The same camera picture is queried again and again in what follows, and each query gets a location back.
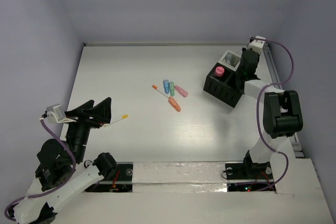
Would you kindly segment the yellow white pen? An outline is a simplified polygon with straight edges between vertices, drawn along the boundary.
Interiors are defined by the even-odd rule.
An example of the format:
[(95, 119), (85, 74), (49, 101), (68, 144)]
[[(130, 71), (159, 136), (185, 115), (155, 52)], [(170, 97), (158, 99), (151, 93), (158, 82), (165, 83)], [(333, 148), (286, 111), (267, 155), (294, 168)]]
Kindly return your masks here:
[(127, 117), (128, 117), (128, 115), (127, 115), (127, 114), (124, 114), (124, 115), (122, 115), (122, 116), (120, 116), (120, 117), (117, 117), (117, 118), (111, 120), (110, 123), (108, 123), (108, 124), (104, 124), (103, 127), (109, 127), (109, 126), (111, 126), (111, 125), (113, 125), (113, 124), (115, 124), (115, 123), (117, 123), (117, 122), (119, 122), (119, 121), (122, 121), (122, 120), (126, 119)]

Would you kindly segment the orange white pen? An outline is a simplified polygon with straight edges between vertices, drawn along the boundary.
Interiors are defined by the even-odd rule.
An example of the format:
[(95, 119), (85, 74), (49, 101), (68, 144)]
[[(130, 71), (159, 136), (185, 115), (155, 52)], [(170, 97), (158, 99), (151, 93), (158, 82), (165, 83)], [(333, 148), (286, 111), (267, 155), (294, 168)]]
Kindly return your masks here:
[(155, 89), (161, 95), (165, 96), (167, 99), (170, 98), (170, 96), (168, 94), (166, 94), (164, 91), (160, 90), (156, 85), (152, 85), (152, 88)]

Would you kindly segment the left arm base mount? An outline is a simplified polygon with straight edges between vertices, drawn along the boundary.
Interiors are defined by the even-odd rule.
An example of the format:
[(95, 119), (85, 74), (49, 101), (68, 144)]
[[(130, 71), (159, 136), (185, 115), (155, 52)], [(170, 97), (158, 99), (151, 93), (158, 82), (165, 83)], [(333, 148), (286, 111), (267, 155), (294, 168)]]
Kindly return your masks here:
[(113, 179), (96, 182), (85, 189), (87, 193), (131, 193), (133, 191), (133, 163), (119, 163)]

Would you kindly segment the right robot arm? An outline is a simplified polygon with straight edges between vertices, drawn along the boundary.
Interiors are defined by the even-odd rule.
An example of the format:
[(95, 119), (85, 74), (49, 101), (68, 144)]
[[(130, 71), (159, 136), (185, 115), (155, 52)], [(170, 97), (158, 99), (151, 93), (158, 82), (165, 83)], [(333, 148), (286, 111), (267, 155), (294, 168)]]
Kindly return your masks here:
[(261, 81), (256, 75), (259, 58), (260, 54), (252, 49), (243, 49), (236, 71), (238, 90), (257, 100), (259, 140), (246, 153), (240, 169), (248, 178), (265, 171), (280, 144), (303, 128), (298, 93), (277, 89)]

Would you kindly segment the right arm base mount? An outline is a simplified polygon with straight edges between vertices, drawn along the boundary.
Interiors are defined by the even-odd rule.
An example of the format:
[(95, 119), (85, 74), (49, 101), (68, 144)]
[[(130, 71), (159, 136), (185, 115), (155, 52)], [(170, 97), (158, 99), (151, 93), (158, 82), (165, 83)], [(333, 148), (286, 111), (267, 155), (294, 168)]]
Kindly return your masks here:
[(228, 192), (276, 191), (269, 162), (249, 171), (243, 163), (226, 163), (221, 177), (227, 182)]

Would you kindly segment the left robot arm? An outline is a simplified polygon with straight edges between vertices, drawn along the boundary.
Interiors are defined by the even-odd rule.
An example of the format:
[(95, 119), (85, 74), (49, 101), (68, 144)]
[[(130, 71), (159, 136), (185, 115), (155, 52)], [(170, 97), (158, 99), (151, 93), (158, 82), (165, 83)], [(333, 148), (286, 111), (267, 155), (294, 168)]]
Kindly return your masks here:
[(12, 201), (4, 215), (16, 223), (52, 223), (60, 210), (82, 191), (101, 180), (115, 179), (118, 164), (101, 153), (81, 174), (90, 131), (111, 122), (110, 97), (98, 104), (89, 100), (65, 111), (61, 104), (46, 108), (39, 121), (51, 135), (37, 154), (39, 166), (26, 195)]

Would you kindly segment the pink capped highlighter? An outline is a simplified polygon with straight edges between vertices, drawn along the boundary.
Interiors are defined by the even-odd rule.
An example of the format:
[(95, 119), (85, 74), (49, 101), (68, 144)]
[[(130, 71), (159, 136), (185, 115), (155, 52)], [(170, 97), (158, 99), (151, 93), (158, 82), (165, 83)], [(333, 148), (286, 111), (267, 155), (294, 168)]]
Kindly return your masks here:
[(215, 69), (214, 76), (217, 78), (221, 78), (225, 73), (225, 68), (218, 66)]

